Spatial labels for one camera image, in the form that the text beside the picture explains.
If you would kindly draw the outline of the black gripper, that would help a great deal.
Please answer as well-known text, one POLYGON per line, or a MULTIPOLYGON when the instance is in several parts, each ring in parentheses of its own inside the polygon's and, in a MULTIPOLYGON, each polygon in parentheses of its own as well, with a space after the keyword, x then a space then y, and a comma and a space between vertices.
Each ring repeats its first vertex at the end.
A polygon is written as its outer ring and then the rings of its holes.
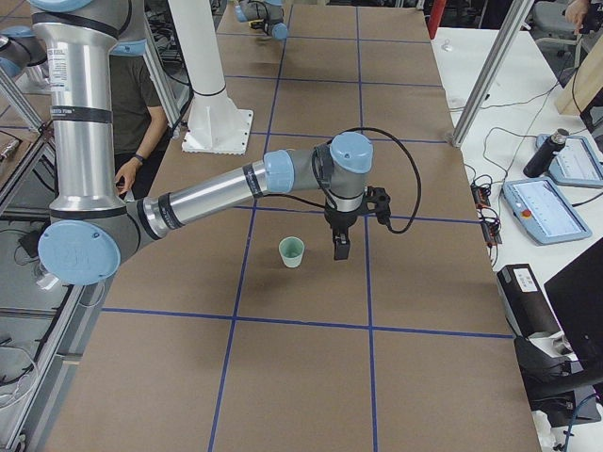
POLYGON ((336 261, 349 259, 351 245, 349 228, 356 222, 360 215, 359 209, 343 212, 331 207, 324 208, 324 217, 329 223, 333 233, 334 259, 336 261))

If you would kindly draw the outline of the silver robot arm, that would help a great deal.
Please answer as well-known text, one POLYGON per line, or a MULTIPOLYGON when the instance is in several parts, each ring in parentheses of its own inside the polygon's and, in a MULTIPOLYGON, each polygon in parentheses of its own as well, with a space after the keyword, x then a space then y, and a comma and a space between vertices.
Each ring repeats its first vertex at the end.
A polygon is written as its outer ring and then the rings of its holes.
POLYGON ((249 199, 318 189, 333 232, 334 256, 347 258, 349 228, 366 214, 373 147, 344 132, 308 151, 280 150, 196 186, 123 201, 114 180, 109 56, 119 44, 146 48, 140 1, 35 1, 34 34, 49 63, 58 194, 38 252, 65 283, 89 285, 168 232, 249 199))
POLYGON ((284 3, 281 0, 236 1, 235 14, 241 23, 252 24, 253 29, 261 29, 275 40, 288 37, 284 3))

